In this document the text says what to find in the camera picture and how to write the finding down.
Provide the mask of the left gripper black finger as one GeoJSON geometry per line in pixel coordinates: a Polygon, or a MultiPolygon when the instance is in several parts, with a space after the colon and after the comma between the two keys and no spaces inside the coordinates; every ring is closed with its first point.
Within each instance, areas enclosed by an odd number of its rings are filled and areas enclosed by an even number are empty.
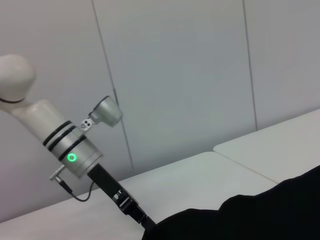
{"type": "Polygon", "coordinates": [[[142,227],[155,227],[156,223],[139,207],[135,206],[129,215],[142,227]]]}

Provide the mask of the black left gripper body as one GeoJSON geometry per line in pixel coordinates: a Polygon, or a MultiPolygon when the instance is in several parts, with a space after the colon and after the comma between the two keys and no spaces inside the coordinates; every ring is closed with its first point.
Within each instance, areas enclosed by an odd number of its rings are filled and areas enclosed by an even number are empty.
{"type": "Polygon", "coordinates": [[[93,167],[87,175],[125,215],[141,217],[138,203],[100,164],[93,167]]]}

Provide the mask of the black shirt with FREE print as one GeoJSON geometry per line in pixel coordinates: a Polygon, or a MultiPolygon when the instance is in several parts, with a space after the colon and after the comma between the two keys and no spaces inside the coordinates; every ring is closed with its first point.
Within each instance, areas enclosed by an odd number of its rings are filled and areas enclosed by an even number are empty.
{"type": "Polygon", "coordinates": [[[236,195],[218,210],[187,209],[141,240],[320,240],[320,165],[258,195],[236,195]]]}

